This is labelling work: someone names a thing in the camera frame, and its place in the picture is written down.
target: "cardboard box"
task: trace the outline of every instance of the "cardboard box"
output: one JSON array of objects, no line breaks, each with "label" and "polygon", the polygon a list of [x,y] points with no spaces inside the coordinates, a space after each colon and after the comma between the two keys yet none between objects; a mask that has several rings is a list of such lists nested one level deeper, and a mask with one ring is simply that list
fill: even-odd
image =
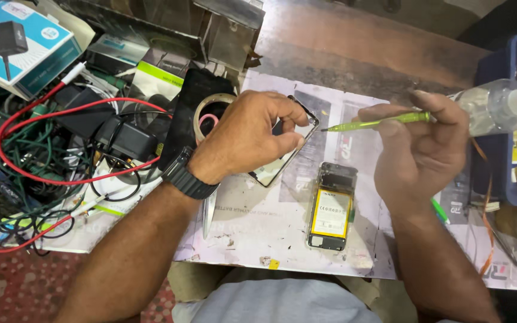
[{"label": "cardboard box", "polygon": [[74,34],[24,4],[0,2],[0,86],[33,98],[82,53]]}]

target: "red patterned floor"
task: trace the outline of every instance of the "red patterned floor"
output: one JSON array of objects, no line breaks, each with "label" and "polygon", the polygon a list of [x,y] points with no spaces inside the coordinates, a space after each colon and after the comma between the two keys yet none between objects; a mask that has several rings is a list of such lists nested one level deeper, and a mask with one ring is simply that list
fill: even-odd
[{"label": "red patterned floor", "polygon": [[[87,255],[25,251],[0,254],[0,322],[51,322]],[[141,322],[172,323],[175,296],[167,280],[141,313]]]}]

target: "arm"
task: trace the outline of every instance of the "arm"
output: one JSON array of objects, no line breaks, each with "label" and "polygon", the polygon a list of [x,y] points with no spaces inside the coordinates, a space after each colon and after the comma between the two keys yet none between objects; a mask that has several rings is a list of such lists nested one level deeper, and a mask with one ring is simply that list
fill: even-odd
[{"label": "arm", "polygon": [[[283,120],[283,135],[272,122]],[[215,184],[268,164],[304,143],[295,124],[308,125],[300,106],[272,92],[244,92],[197,148],[188,164]],[[138,314],[153,299],[200,201],[169,183],[155,188],[97,244],[67,295],[60,322],[106,322]]]},{"label": "arm", "polygon": [[[430,204],[465,164],[468,115],[443,95],[417,91],[412,101],[437,122],[381,122],[377,130],[384,150],[375,173],[376,189],[391,214],[406,290],[421,319],[499,322],[476,268]],[[359,117],[370,121],[407,112],[377,105]]]}]

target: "green pen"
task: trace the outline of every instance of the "green pen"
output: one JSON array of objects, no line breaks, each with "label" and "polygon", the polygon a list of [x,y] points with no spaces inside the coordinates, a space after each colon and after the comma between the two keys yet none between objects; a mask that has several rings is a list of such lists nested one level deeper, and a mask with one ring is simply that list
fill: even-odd
[{"label": "green pen", "polygon": [[440,217],[440,219],[445,224],[450,224],[450,220],[448,219],[446,212],[444,211],[444,209],[442,209],[440,204],[434,198],[431,198],[430,201],[432,202],[432,206],[434,206],[434,209],[436,210],[436,214]]},{"label": "green pen", "polygon": [[[428,121],[430,121],[430,112],[405,113],[405,114],[400,114],[396,117],[386,118],[386,119],[382,119],[382,120],[388,120],[388,119],[398,120],[402,123],[416,122],[416,121],[428,122]],[[325,132],[325,131],[343,132],[343,131],[350,131],[350,130],[372,129],[372,128],[376,127],[382,120],[376,120],[376,121],[370,121],[370,122],[350,122],[347,124],[341,124],[341,125],[336,125],[334,127],[327,128],[327,129],[322,129],[320,131],[321,132]]]}]

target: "green screwdriver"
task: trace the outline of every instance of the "green screwdriver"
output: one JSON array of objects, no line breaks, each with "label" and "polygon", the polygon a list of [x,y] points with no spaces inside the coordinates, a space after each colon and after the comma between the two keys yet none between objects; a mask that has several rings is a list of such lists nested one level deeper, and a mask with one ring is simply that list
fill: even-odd
[{"label": "green screwdriver", "polygon": [[[400,114],[396,117],[386,118],[382,120],[398,120],[402,123],[407,122],[416,122],[416,121],[430,121],[430,112],[411,112],[411,113],[405,113]],[[329,131],[329,132],[343,132],[343,131],[349,131],[349,130],[360,130],[360,129],[372,129],[376,127],[380,121],[382,120],[376,120],[376,121],[369,121],[369,122],[349,122],[347,124],[341,124],[336,125],[334,127],[330,127],[327,129],[320,130],[321,132]]]}]

